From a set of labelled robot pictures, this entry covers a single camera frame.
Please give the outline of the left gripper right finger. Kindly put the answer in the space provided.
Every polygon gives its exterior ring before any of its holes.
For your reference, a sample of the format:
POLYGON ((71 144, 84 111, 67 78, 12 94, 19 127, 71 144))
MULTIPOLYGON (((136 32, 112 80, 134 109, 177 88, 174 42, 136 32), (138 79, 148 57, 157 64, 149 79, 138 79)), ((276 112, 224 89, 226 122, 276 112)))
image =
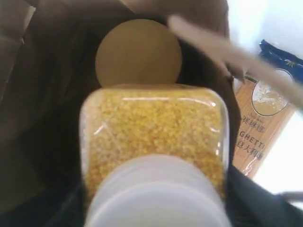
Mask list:
POLYGON ((301 227, 303 212, 280 195, 266 191, 231 166, 226 211, 233 227, 301 227))

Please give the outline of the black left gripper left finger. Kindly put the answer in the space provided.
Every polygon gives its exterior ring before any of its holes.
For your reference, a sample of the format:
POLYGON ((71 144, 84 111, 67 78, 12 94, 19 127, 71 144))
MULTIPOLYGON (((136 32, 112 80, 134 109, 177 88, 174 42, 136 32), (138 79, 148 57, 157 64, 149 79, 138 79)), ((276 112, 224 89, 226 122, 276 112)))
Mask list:
POLYGON ((0 216, 2 227, 82 227, 84 190, 81 184, 47 190, 0 216))

